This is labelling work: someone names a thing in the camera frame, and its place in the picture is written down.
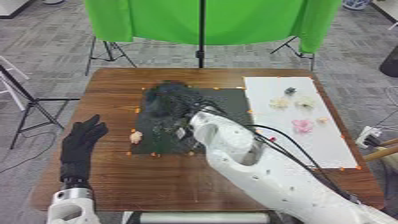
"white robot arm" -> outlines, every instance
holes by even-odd
[[[268,209],[305,224],[398,223],[373,207],[339,196],[296,162],[257,143],[239,124],[199,112],[190,125],[209,166]]]

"black cable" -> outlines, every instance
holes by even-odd
[[[307,152],[305,152],[302,146],[298,145],[298,143],[296,143],[296,141],[293,140],[293,138],[284,134],[284,132],[278,131],[275,128],[264,126],[264,125],[245,125],[245,126],[264,128],[264,129],[275,131],[275,132],[287,138],[287,140],[289,140],[291,143],[294,144],[296,148],[300,149],[300,152],[302,152],[302,154],[305,155],[305,157],[307,157],[310,163],[314,164],[314,167],[316,167],[316,169],[319,170],[319,173],[321,173],[323,178],[325,178],[326,181],[332,183],[334,187],[339,188],[337,185],[334,184],[332,180],[328,179],[328,176],[326,176],[326,174],[325,174],[325,172],[323,172],[323,169],[321,169],[321,167],[319,167],[319,164],[316,163],[316,161],[314,161],[312,157],[309,156],[309,154],[307,154]]]
[[[307,157],[310,163],[314,164],[316,168],[321,169],[319,164],[316,163],[312,157],[309,156],[309,154],[307,154],[307,152],[305,152],[302,146],[298,145],[298,143],[296,143],[296,141],[293,140],[293,138],[282,133],[282,131],[278,131],[275,128],[271,128],[271,127],[268,127],[268,126],[264,126],[264,125],[255,125],[255,124],[254,124],[254,125],[245,125],[245,126],[247,126],[247,127],[264,128],[264,129],[271,130],[273,132],[277,132],[277,133],[287,138],[287,140],[291,141],[291,143],[294,144],[294,146],[296,146],[296,148],[300,149],[300,152],[302,152],[302,154],[305,155],[305,157]]]
[[[325,172],[323,172],[323,169],[321,167],[318,166],[318,170],[319,170],[319,173],[321,173],[321,177],[323,179],[319,178],[319,176],[316,175],[312,169],[307,167],[307,165],[302,163],[302,161],[296,159],[296,157],[291,155],[291,153],[287,152],[287,150],[282,148],[282,146],[270,141],[270,139],[259,134],[255,133],[255,131],[252,131],[254,135],[259,136],[259,138],[264,140],[261,141],[273,150],[277,150],[278,153],[284,154],[284,156],[296,162],[296,164],[302,166],[302,168],[307,170],[307,172],[312,174],[314,178],[321,181],[321,183],[328,186],[328,188],[334,190],[334,192],[341,195],[342,198],[346,198],[350,200],[350,194],[341,190],[341,188],[337,187],[335,183],[332,182]]]
[[[10,167],[7,167],[7,168],[0,171],[0,174],[1,174],[5,171],[8,171],[10,169],[14,169],[14,168],[16,168],[23,163],[26,163],[30,160],[33,160],[33,159],[42,155],[42,153],[48,151],[48,149],[53,147],[53,143],[55,143],[55,139],[56,139],[56,134],[55,134],[55,132],[42,132],[42,133],[39,133],[39,134],[35,134],[35,135],[32,135],[32,136],[24,136],[24,137],[26,137],[26,138],[32,138],[32,137],[35,137],[35,136],[39,136],[39,135],[44,135],[44,134],[51,134],[51,135],[53,135],[51,143],[49,143],[46,149],[39,152],[39,154],[37,154],[32,158],[24,159],[16,165],[12,165]]]

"pink object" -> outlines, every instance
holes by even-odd
[[[314,124],[309,120],[293,120],[291,123],[298,133],[309,133],[312,131]]]

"wooden table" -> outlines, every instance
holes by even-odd
[[[204,156],[163,155],[161,158],[152,158],[149,155],[127,156],[126,154],[142,87],[149,88],[161,80],[181,80],[193,87],[234,88],[243,86],[241,76],[312,77],[305,70],[282,69],[97,70],[65,133],[69,133],[72,122],[101,114],[110,132],[95,144],[90,171],[99,211],[254,211],[264,209],[209,168]],[[314,84],[362,167],[360,170],[346,169],[344,172],[332,169],[326,173],[342,189],[357,194],[367,205],[380,209],[383,207],[382,191],[316,78]],[[32,205],[40,210],[48,209],[51,194],[60,187],[58,167],[56,152],[32,195]]]

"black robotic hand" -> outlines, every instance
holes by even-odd
[[[97,139],[108,133],[106,124],[99,121],[99,115],[81,123],[72,124],[72,129],[62,141],[60,153],[60,181],[67,178],[88,180],[90,154]]]

